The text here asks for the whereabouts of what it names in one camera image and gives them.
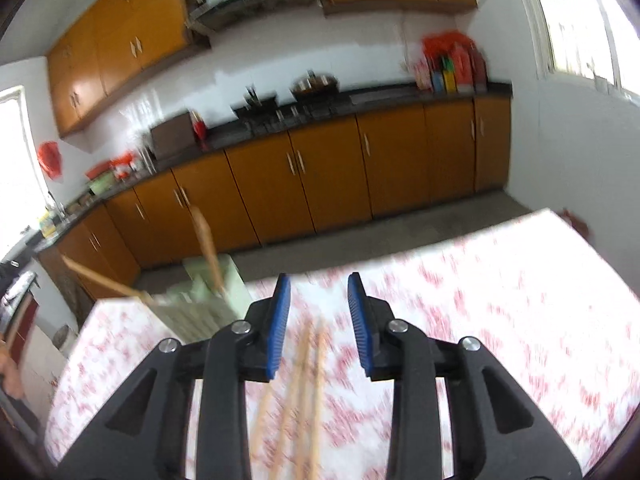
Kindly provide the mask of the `operator left hand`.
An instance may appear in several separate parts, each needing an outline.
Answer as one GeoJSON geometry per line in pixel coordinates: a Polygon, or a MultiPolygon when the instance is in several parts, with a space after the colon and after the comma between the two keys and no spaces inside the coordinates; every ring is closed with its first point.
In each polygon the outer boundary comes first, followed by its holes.
{"type": "Polygon", "coordinates": [[[0,376],[3,391],[13,399],[22,400],[25,393],[20,370],[11,359],[4,342],[0,349],[0,376]]]}

